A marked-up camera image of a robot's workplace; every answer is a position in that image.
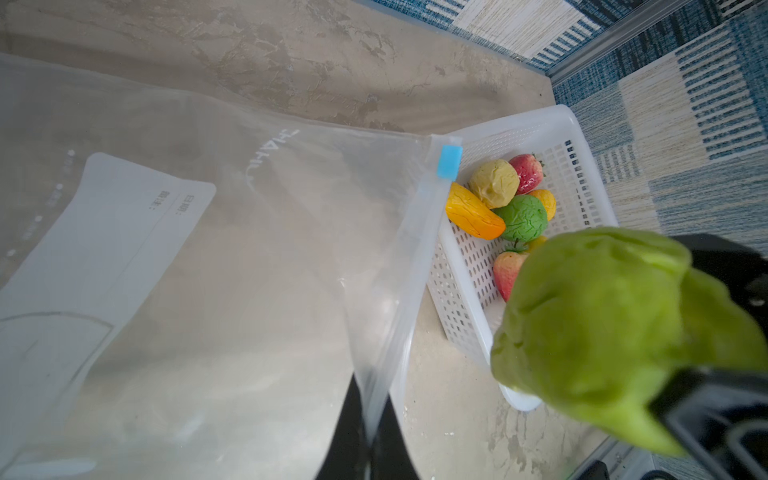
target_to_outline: marble countertop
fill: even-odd
[[[348,0],[2,2],[0,51],[304,118],[417,134],[554,104],[546,77]],[[339,371],[317,397],[331,412],[340,409],[352,367],[343,331],[326,338],[336,339],[319,350],[318,362]],[[325,429],[320,436],[328,438],[334,423],[307,425],[306,434]],[[507,405],[490,373],[448,342],[428,293],[413,340],[404,424],[420,475],[435,480],[563,477],[604,438],[545,406],[520,413]],[[301,458],[276,458],[287,468],[282,473],[259,463],[248,473],[309,478],[326,449],[315,443]]]

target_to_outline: plastic bag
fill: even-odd
[[[337,320],[370,439],[428,275],[454,170],[440,159],[458,161],[458,139],[7,55],[0,78],[0,478],[306,475],[284,452],[270,464],[270,446],[249,443],[264,432],[240,426],[306,450],[301,425],[265,420],[317,389],[286,381],[312,360],[278,340],[292,328],[304,343],[290,355],[311,357],[329,343],[318,325]],[[313,440],[317,467],[335,421]]]

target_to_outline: toy fruit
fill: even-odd
[[[484,163],[469,179],[469,190],[488,208],[508,205],[519,185],[518,172],[504,160]]]
[[[518,187],[517,195],[524,195],[535,189],[544,178],[541,164],[532,154],[518,155],[511,159],[509,164],[515,168],[520,177],[520,187]]]
[[[533,190],[526,195],[538,198],[544,205],[544,209],[547,211],[547,221],[554,218],[554,213],[558,210],[558,201],[555,200],[554,195],[549,190]]]
[[[544,235],[541,235],[540,237],[536,237],[530,242],[528,242],[528,249],[526,250],[527,253],[532,253],[534,250],[539,248],[541,245],[544,245],[544,242],[549,240]]]
[[[506,224],[471,191],[454,182],[445,204],[448,219],[473,237],[484,240],[499,238]]]
[[[689,366],[768,371],[766,339],[682,244],[624,228],[528,255],[491,351],[504,385],[665,455],[684,451],[647,405]]]
[[[493,278],[496,281],[496,288],[506,302],[515,286],[515,280],[520,273],[520,267],[528,258],[526,253],[504,252],[493,263]]]
[[[518,195],[509,205],[493,210],[506,224],[502,238],[516,247],[541,235],[547,228],[547,211],[536,197]]]

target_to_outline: red strawberry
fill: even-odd
[[[544,178],[544,171],[541,164],[532,154],[518,155],[511,159],[509,164],[515,168],[520,177],[520,186],[517,195],[525,195],[535,189]]]

